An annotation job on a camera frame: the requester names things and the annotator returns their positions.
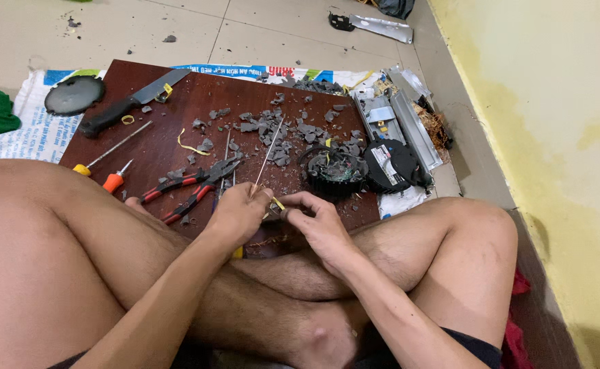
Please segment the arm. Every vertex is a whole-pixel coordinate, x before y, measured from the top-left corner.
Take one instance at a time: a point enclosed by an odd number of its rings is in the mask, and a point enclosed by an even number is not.
[[[432,322],[354,245],[334,205],[308,192],[280,201],[304,205],[316,214],[312,218],[288,209],[282,216],[305,235],[328,272],[352,289],[403,368],[487,368]]]
[[[251,186],[225,192],[205,230],[74,369],[170,367],[209,282],[252,237],[270,203],[269,189],[249,200]]]

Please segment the red and black pliers handle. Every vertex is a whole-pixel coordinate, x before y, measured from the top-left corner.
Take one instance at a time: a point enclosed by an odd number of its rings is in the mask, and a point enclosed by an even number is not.
[[[207,194],[207,192],[212,191],[215,188],[215,182],[213,182],[212,180],[205,180],[197,187],[197,189],[193,191],[193,194],[190,195],[186,202],[181,204],[169,214],[165,215],[163,218],[161,218],[161,220],[165,224],[170,224],[172,222],[177,221],[178,219],[181,219],[184,215],[188,214],[197,205],[199,200],[202,200],[202,198],[204,197],[204,195]]]
[[[209,176],[202,170],[202,168],[197,168],[197,173],[186,175],[179,178],[169,179],[165,182],[159,184],[154,189],[150,189],[145,192],[140,197],[140,204],[145,204],[146,202],[150,202],[155,198],[161,196],[165,192],[172,191],[174,189],[178,189],[181,186],[194,185],[196,183],[202,182],[206,180]]]

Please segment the red cloth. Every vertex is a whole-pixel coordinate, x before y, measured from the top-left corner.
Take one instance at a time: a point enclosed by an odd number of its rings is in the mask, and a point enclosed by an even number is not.
[[[530,282],[517,270],[514,272],[512,296],[530,291]],[[528,359],[528,352],[523,346],[523,330],[512,321],[512,312],[507,316],[505,338],[503,339],[503,357],[501,363],[504,369],[534,369]]]

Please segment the orange screwdriver handle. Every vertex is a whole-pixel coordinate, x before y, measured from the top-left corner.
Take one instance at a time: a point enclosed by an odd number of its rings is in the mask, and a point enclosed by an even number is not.
[[[108,191],[108,193],[112,194],[113,192],[115,192],[115,189],[120,187],[123,183],[124,179],[121,175],[112,173],[108,175],[108,178],[106,179],[106,182],[104,182],[104,186],[102,187],[105,188]]]

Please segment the kitchen knife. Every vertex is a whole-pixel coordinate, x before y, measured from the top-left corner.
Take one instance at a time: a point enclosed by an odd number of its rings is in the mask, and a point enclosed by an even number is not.
[[[190,73],[190,69],[175,69],[169,71],[163,77],[143,87],[137,93],[127,96],[122,100],[110,105],[106,110],[79,124],[79,130],[88,138],[97,138],[99,132],[111,127],[125,113],[133,108],[138,108],[152,101],[156,96],[165,91],[165,83],[170,86],[179,82]]]

